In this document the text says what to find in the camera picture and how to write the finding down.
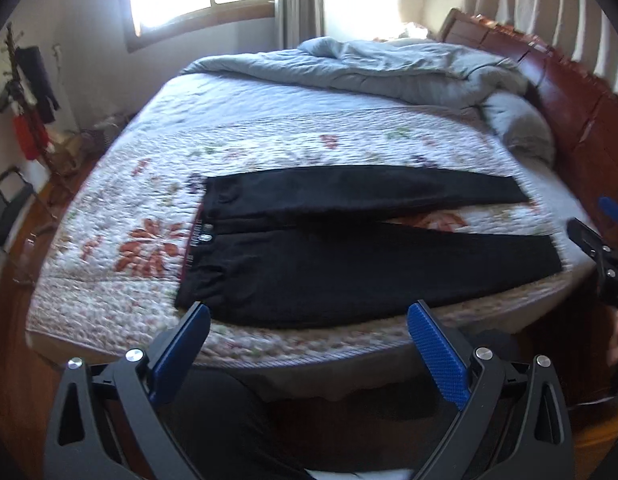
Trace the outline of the grey blue duvet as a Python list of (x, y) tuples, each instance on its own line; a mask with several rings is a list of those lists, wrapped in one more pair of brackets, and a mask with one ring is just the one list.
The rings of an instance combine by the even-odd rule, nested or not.
[(518, 63), (461, 44), (319, 37), (294, 49), (205, 56), (181, 73), (239, 74), (411, 105), (474, 108), (508, 150), (539, 158), (548, 166), (556, 160), (553, 133), (526, 99), (530, 81)]

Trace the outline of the wicker basket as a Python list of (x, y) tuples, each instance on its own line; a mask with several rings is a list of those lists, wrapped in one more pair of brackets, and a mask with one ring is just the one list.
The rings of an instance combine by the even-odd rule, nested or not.
[(117, 140), (130, 118), (126, 115), (111, 115), (81, 131), (83, 147), (88, 154), (104, 154)]

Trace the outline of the red wooden headboard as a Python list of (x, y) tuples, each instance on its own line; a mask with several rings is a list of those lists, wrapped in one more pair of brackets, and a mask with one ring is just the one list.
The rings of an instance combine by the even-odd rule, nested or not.
[(518, 63), (530, 81), (526, 98), (556, 141), (554, 170), (601, 235), (618, 246), (618, 223), (599, 207), (602, 197), (618, 203), (618, 96), (610, 86), (539, 37), (458, 9), (449, 11), (438, 37)]

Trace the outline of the floral quilted bedspread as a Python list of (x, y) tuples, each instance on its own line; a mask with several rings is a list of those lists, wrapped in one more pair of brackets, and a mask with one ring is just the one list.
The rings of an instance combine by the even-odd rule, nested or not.
[(106, 360), (178, 322), (185, 244), (208, 177), (312, 165), (445, 167), (515, 177), (526, 205), (434, 214), (430, 228), (551, 236), (563, 270), (438, 310), (443, 322), (518, 332), (591, 270), (565, 223), (582, 206), (543, 162), (515, 158), (473, 110), (207, 74), (170, 80), (84, 181), (48, 250), (26, 322), (53, 362)]

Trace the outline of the wooden coat rack with clothes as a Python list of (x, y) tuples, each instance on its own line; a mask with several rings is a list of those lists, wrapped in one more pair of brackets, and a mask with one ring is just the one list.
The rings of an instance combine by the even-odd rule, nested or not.
[(12, 110), (16, 140), (27, 160), (37, 160), (53, 176), (59, 170), (52, 159), (53, 142), (46, 126), (55, 122), (60, 109), (48, 78), (39, 47), (19, 47), (21, 35), (15, 35), (13, 24), (5, 29), (2, 51), (10, 68), (0, 94), (0, 114)]

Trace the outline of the grey window curtain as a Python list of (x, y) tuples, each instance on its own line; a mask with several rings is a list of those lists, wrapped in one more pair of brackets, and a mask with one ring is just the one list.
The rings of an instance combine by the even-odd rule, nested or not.
[(277, 47), (297, 47), (325, 33), (323, 0), (275, 0)]

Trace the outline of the black pants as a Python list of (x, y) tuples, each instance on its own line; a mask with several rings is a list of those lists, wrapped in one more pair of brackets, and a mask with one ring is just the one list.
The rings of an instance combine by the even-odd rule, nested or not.
[(400, 166), (314, 166), (210, 177), (175, 296), (185, 310), (268, 330), (392, 318), (562, 269), (547, 235), (409, 226), (413, 214), (518, 204), (511, 177)]

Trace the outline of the black office chair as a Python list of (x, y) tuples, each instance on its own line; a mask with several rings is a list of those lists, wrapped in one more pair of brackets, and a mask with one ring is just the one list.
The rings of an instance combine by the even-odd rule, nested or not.
[[(9, 176), (17, 176), (21, 180), (21, 187), (12, 198), (7, 198), (1, 188), (1, 184)], [(33, 184), (24, 177), (17, 166), (10, 166), (0, 174), (0, 252), (5, 252), (5, 244), (10, 237), (10, 231), (30, 198), (34, 198), (53, 221), (57, 220), (50, 207), (36, 192)]]

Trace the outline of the beige pleated curtain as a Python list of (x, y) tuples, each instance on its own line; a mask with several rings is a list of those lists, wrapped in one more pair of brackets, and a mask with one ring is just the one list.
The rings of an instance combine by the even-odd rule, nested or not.
[(541, 38), (618, 95), (618, 33), (596, 0), (464, 0), (463, 10)]

